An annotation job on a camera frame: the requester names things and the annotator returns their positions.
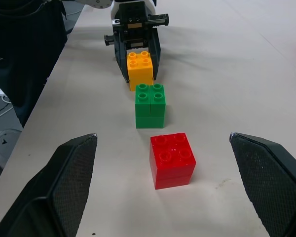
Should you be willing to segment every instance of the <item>stacked blocks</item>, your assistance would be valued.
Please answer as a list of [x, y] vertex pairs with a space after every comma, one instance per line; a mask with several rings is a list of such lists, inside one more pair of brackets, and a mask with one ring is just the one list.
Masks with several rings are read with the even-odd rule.
[[153, 85], [153, 70], [150, 53], [129, 53], [127, 55], [127, 71], [130, 90], [135, 91], [136, 86], [144, 83]]
[[155, 189], [189, 184], [195, 166], [185, 133], [150, 138], [150, 167]]
[[166, 100], [161, 84], [136, 86], [136, 128], [163, 128]]

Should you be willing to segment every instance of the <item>red block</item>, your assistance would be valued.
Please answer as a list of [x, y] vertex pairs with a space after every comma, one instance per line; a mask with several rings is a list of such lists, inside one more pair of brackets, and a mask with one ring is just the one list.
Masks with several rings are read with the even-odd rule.
[[185, 133], [151, 137], [150, 166], [156, 189], [188, 184], [196, 160]]
[[170, 187], [176, 187], [176, 186], [182, 186], [189, 184], [191, 177], [190, 176], [183, 176], [178, 178], [172, 178], [172, 179], [163, 179], [158, 180], [155, 183], [155, 189], [165, 189]]

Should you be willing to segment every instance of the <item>green lego brick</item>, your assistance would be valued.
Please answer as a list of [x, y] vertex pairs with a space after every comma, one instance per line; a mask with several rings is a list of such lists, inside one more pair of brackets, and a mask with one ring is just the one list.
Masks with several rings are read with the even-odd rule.
[[164, 117], [136, 117], [136, 128], [164, 128]]
[[166, 110], [166, 98], [161, 84], [150, 86], [150, 116], [164, 117]]
[[150, 88], [146, 84], [136, 86], [135, 114], [136, 117], [150, 116]]

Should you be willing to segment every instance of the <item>yellow block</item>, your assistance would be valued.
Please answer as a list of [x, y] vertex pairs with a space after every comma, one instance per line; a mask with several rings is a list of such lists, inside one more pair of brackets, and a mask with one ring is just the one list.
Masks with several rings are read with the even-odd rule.
[[127, 55], [127, 70], [130, 90], [135, 91], [136, 86], [144, 83], [153, 85], [152, 61], [150, 53], [129, 53]]

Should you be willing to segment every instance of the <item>cable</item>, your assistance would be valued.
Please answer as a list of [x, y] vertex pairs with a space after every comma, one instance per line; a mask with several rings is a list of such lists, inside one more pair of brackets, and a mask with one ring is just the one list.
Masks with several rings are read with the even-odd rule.
[[1, 13], [0, 13], [0, 16], [10, 18], [10, 19], [22, 19], [22, 18], [26, 18], [26, 17], [32, 16], [32, 15], [38, 13], [39, 11], [41, 11], [43, 9], [44, 6], [45, 6], [45, 3], [43, 2], [40, 4], [40, 6], [38, 7], [38, 9], [36, 11], [29, 13], [27, 15], [23, 15], [23, 16], [10, 16], [10, 15], [4, 15]]
[[3, 102], [6, 102], [6, 103], [8, 103], [8, 104], [11, 104], [10, 101], [6, 101], [6, 100], [4, 99], [5, 97], [6, 97], [6, 95], [1, 96], [1, 100], [2, 100]]
[[10, 109], [8, 109], [7, 111], [3, 112], [2, 114], [0, 114], [0, 117], [2, 117], [3, 115], [5, 115], [6, 113], [8, 113], [9, 111], [11, 111], [13, 109], [13, 107], [11, 107]]
[[9, 104], [5, 104], [5, 106], [2, 107], [2, 108], [0, 109], [0, 111], [1, 111], [1, 110], [4, 110], [8, 105], [9, 105]]
[[28, 3], [24, 4], [23, 6], [14, 8], [14, 9], [0, 9], [1, 12], [16, 12], [16, 11], [20, 11], [23, 10], [24, 8], [26, 8], [27, 6], [29, 6], [30, 4], [32, 4], [34, 2], [34, 0], [29, 1]]
[[70, 13], [70, 14], [67, 14], [67, 16], [75, 15], [75, 14], [77, 14], [79, 12], [82, 12], [82, 10], [81, 11], [76, 11], [76, 12], [73, 12], [73, 13]]

